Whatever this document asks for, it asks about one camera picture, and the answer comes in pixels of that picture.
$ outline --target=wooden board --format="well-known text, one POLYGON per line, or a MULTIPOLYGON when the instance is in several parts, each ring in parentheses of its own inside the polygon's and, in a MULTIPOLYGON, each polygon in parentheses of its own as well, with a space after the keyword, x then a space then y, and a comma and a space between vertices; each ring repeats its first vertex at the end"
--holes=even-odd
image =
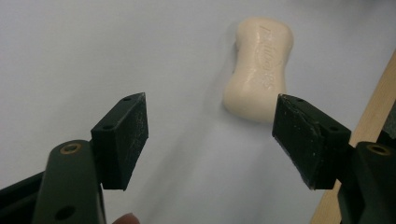
MULTIPOLYGON (((390 58, 384 74, 379 79, 375 91, 353 132, 349 144, 353 147, 361 141, 376 142, 389 111, 396 100, 396 50, 390 58)), ((311 224, 333 224, 341 222, 337 193, 340 183, 332 190, 326 190, 312 216, 311 224)))

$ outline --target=screw hole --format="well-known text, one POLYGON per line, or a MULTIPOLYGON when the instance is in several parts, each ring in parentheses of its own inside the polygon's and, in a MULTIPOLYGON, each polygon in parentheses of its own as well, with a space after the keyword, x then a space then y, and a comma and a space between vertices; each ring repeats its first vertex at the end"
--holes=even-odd
POLYGON ((114 128, 114 125, 106 125, 106 126, 103 127, 103 129, 105 129, 105 130, 110 130, 110 129, 113 129, 113 128, 114 128))
POLYGON ((332 130, 332 131, 335 131, 335 132, 338 132, 338 128, 336 128, 336 127, 330 127, 330 130, 332 130))
POLYGON ((76 212, 76 208, 74 206, 66 206, 64 208, 59 209, 59 211, 55 215, 56 220, 65 220, 73 216, 76 212))
POLYGON ((61 148, 61 153, 64 155, 73 154, 81 148, 81 144, 79 143, 72 143, 67 146, 61 148))
POLYGON ((389 149, 387 149, 385 147, 370 145, 370 146, 367 146, 367 148, 370 149, 370 151, 372 151, 378 155, 381 155, 381 156, 389 156, 390 155, 389 149))

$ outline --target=bar of soap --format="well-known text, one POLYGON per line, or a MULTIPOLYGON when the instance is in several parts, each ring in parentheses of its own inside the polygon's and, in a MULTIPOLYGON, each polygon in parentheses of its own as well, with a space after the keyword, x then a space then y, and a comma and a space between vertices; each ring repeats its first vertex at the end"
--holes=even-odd
POLYGON ((236 33, 236 67, 223 104, 236 116, 273 122, 276 99, 286 93, 285 65, 293 45, 290 28, 267 18, 242 21, 236 33))

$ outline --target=white background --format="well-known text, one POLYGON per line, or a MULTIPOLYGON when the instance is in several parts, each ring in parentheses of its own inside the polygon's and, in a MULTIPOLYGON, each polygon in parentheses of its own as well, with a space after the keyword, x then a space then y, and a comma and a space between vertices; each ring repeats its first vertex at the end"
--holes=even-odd
POLYGON ((0 1, 0 189, 144 91, 149 139, 106 215, 142 223, 307 223, 310 191, 271 124, 229 114, 237 24, 289 25, 288 93, 353 130, 396 41, 396 1, 0 1))

